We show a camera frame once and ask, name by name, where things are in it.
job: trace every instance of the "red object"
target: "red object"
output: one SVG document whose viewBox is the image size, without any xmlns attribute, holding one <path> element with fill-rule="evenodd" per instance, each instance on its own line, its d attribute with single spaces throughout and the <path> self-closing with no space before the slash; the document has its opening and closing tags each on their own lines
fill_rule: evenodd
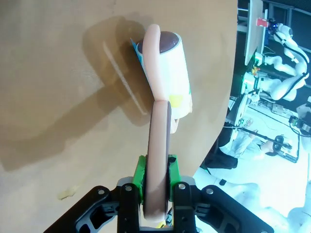
<svg viewBox="0 0 311 233">
<path fill-rule="evenodd" d="M 268 25 L 269 25 L 269 22 L 267 20 L 263 19 L 263 18 L 258 18 L 257 22 L 256 22 L 256 25 L 267 28 Z"/>
</svg>

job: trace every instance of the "yellow sticker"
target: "yellow sticker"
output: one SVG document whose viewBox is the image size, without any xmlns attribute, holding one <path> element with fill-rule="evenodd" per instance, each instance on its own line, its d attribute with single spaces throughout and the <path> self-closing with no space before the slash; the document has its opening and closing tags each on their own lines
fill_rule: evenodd
<svg viewBox="0 0 311 233">
<path fill-rule="evenodd" d="M 166 225 L 166 222 L 165 222 L 165 221 L 162 221 L 162 222 L 159 223 L 159 225 L 157 226 L 157 228 L 163 228 L 163 227 L 165 227 L 165 225 Z"/>
<path fill-rule="evenodd" d="M 170 95 L 170 102 L 172 108 L 178 108 L 183 101 L 182 95 Z"/>
</svg>

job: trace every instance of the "cardboard surface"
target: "cardboard surface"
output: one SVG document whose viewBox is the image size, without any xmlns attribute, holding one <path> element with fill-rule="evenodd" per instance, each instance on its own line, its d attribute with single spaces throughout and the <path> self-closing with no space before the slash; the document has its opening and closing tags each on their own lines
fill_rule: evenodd
<svg viewBox="0 0 311 233">
<path fill-rule="evenodd" d="M 170 153 L 192 176 L 225 119 L 236 9 L 231 0 L 2 1 L 0 232 L 42 232 L 92 187 L 133 176 L 153 97 L 130 38 L 151 23 L 183 39 L 193 113 Z M 114 220 L 102 232 L 115 229 Z"/>
</svg>

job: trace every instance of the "white shirt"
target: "white shirt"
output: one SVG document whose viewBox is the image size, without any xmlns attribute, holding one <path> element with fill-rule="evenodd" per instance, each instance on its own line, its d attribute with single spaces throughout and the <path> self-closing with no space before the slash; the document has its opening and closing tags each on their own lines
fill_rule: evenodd
<svg viewBox="0 0 311 233">
<path fill-rule="evenodd" d="M 236 139 L 230 141 L 219 149 L 234 158 L 245 159 L 245 160 L 256 160 L 261 159 L 263 154 L 259 147 L 261 144 L 258 138 L 252 139 L 249 133 L 239 131 Z"/>
</svg>

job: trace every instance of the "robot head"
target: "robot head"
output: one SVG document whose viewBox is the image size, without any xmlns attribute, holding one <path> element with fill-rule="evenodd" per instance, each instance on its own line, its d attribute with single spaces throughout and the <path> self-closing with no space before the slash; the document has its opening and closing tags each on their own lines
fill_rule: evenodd
<svg viewBox="0 0 311 233">
<path fill-rule="evenodd" d="M 269 22 L 268 32 L 269 34 L 273 35 L 277 31 L 277 22 L 273 18 L 268 19 L 268 22 Z"/>
<path fill-rule="evenodd" d="M 280 36 L 282 39 L 291 39 L 293 37 L 293 31 L 290 27 L 282 24 L 282 23 L 277 23 L 274 19 L 269 19 L 268 20 L 269 25 L 268 25 L 268 32 L 271 35 L 277 34 Z"/>
</svg>

